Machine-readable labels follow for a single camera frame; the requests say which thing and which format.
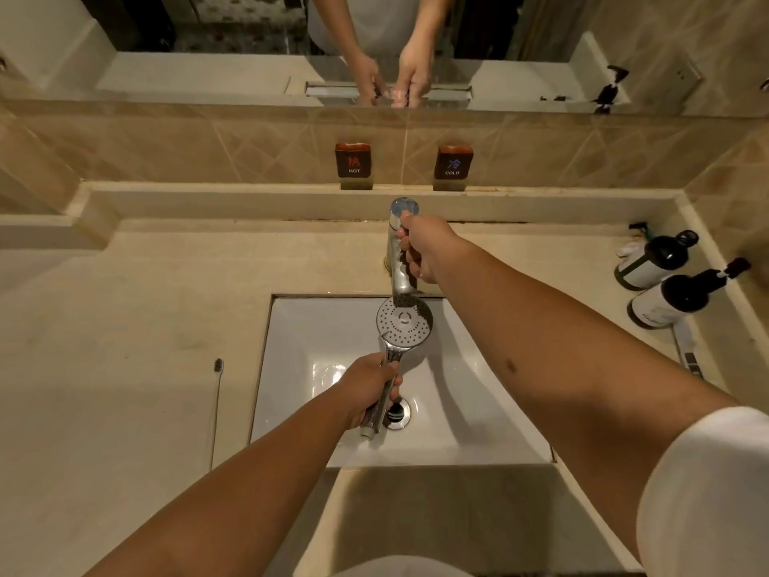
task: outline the shirt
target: shirt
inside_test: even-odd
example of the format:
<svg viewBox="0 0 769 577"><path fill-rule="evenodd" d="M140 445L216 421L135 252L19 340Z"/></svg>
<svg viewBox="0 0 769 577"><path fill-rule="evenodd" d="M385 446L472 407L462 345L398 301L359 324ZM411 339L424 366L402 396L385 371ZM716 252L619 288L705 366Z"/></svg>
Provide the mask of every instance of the shirt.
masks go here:
<svg viewBox="0 0 769 577"><path fill-rule="evenodd" d="M769 575L769 417L711 413L668 448L641 496L640 561L649 577ZM418 557L376 559L338 577L469 577Z"/></svg>
<svg viewBox="0 0 769 577"><path fill-rule="evenodd" d="M395 57L409 42L419 0L347 0L360 49L370 57ZM339 54L334 38L310 0L307 30L326 54Z"/></svg>

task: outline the white sink basin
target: white sink basin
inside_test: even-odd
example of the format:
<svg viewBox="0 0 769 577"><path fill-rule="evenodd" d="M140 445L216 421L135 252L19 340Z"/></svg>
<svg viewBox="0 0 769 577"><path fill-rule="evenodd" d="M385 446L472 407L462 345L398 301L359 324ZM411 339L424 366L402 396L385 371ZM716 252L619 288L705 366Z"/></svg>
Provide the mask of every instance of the white sink basin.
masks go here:
<svg viewBox="0 0 769 577"><path fill-rule="evenodd" d="M329 388L359 356L382 350L374 319L385 298L274 300L251 440ZM430 338L401 362L412 415L372 441L346 432L328 466L542 464L544 437L500 385L445 299L426 299Z"/></svg>

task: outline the faucet spout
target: faucet spout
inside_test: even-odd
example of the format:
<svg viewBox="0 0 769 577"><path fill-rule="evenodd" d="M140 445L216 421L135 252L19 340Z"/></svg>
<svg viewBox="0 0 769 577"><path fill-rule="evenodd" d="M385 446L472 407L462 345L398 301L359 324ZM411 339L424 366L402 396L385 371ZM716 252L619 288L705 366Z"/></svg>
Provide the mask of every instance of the faucet spout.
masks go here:
<svg viewBox="0 0 769 577"><path fill-rule="evenodd" d="M419 214L419 204L411 198L398 198L390 205L387 266L390 270L393 295L414 294L417 292L417 278L409 271L406 253L401 251L400 239L396 234L401 227L401 213L404 211Z"/></svg>

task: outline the bottle label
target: bottle label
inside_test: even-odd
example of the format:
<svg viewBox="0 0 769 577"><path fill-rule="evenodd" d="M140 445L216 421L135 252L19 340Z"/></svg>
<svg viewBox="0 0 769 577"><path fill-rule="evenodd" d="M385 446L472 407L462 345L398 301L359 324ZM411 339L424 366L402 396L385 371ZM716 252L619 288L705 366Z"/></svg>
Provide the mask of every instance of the bottle label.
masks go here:
<svg viewBox="0 0 769 577"><path fill-rule="evenodd" d="M649 260L644 248L630 254L617 267L620 277L635 288L650 288L658 284L665 275L670 273Z"/></svg>
<svg viewBox="0 0 769 577"><path fill-rule="evenodd" d="M662 285L644 291L630 302L630 307L636 318L652 328L664 328L686 316L685 311L668 304L662 295Z"/></svg>

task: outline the black bottle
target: black bottle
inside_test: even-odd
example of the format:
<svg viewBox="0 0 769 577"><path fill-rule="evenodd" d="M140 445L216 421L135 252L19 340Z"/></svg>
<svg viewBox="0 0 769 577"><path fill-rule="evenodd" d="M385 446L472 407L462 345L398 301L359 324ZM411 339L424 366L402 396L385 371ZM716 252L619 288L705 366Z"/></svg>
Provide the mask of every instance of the black bottle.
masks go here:
<svg viewBox="0 0 769 577"><path fill-rule="evenodd" d="M641 328L665 328L687 314L703 309L710 301L711 293L750 268L749 261L738 257L724 271L708 269L694 277L672 275L630 300L628 315Z"/></svg>
<svg viewBox="0 0 769 577"><path fill-rule="evenodd" d="M699 242L694 231L683 231L675 237L654 237L635 251L614 270L614 277L625 289L643 291L658 284L663 277L681 269L689 261L689 247Z"/></svg>

